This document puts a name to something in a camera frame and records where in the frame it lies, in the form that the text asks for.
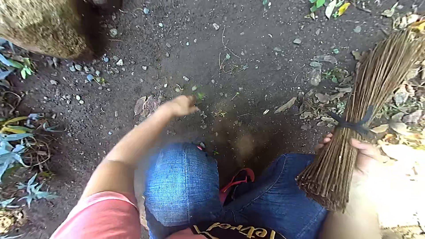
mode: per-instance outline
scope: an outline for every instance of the pink shirt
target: pink shirt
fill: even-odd
[[[135,238],[141,236],[136,198],[116,192],[101,192],[81,200],[56,229],[51,239]],[[188,228],[169,239],[204,239]]]

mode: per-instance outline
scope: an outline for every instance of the straw broom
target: straw broom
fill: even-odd
[[[357,71],[344,116],[332,115],[339,124],[331,142],[295,178],[307,197],[327,210],[345,210],[357,156],[349,140],[370,139],[367,128],[412,65],[423,56],[424,47],[422,34],[404,30],[392,33],[366,56]]]

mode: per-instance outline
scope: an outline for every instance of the dark soil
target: dark soil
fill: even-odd
[[[331,129],[315,126],[317,121],[299,119],[300,102],[283,113],[274,114],[274,110],[298,92],[313,88],[306,73],[316,55],[330,54],[332,48],[339,48],[340,53],[334,54],[337,65],[354,71],[356,61],[351,51],[370,49],[385,37],[382,29],[390,31],[391,19],[380,13],[394,3],[383,1],[378,6],[370,1],[371,14],[350,6],[341,17],[331,20],[324,17],[323,8],[316,21],[304,17],[309,13],[308,1],[272,1],[264,10],[260,0],[243,4],[174,0],[146,5],[129,0],[114,17],[93,10],[92,17],[100,19],[100,24],[91,37],[99,37],[98,41],[106,42],[106,46],[97,51],[97,62],[80,64],[100,70],[108,86],[98,89],[94,81],[85,83],[87,74],[69,71],[66,65],[70,61],[63,60],[54,69],[34,54],[31,58],[37,60],[37,74],[27,80],[11,79],[15,91],[28,92],[20,105],[22,115],[57,114],[55,120],[67,128],[64,133],[56,133],[54,156],[49,162],[56,175],[48,184],[60,197],[33,203],[27,210],[29,222],[18,233],[25,233],[22,238],[48,238],[77,203],[97,164],[138,122],[138,116],[133,116],[136,101],[149,95],[162,97],[163,102],[172,99],[181,94],[175,92],[176,84],[184,88],[184,94],[192,94],[194,85],[198,88],[196,93],[205,94],[199,108],[206,118],[196,113],[176,119],[164,131],[162,143],[204,142],[208,152],[218,152],[214,157],[221,184],[243,167],[261,173],[279,154],[312,153],[321,135]],[[412,3],[403,2],[402,11],[410,11]],[[143,14],[144,6],[151,10],[150,15]],[[213,23],[220,28],[215,30]],[[353,32],[356,26],[361,26],[360,33]],[[118,30],[116,37],[108,35],[111,28]],[[224,28],[224,44],[240,59],[224,48]],[[292,43],[296,38],[301,39],[301,44]],[[277,55],[275,47],[282,50]],[[109,57],[108,63],[101,60],[103,54]],[[235,65],[248,64],[248,68],[233,74],[220,72],[219,56],[223,61],[226,54],[231,58],[224,62],[225,71]],[[124,65],[117,66],[113,56],[123,59]],[[324,64],[324,69],[333,67]],[[118,68],[119,73],[108,74],[111,68]],[[50,80],[59,84],[52,85]],[[332,85],[328,81],[317,90]],[[240,94],[231,100],[236,92]],[[71,95],[70,104],[61,99],[63,95]],[[78,104],[76,95],[84,104]],[[270,112],[263,115],[266,109]],[[219,110],[227,114],[214,117]],[[313,127],[303,131],[303,124]],[[140,191],[143,170],[138,172],[136,186]]]

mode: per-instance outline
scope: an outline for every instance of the leg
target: leg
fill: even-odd
[[[153,157],[144,194],[147,224],[154,238],[223,214],[217,162],[193,144],[171,144]]]
[[[315,238],[327,211],[308,199],[294,180],[313,158],[308,154],[279,157],[257,181],[236,189],[238,197],[225,207],[226,217],[269,227],[288,238]]]

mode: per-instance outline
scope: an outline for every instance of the denim knee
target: denim knee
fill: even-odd
[[[171,144],[147,171],[145,205],[164,226],[211,220],[221,212],[217,162],[190,143]]]

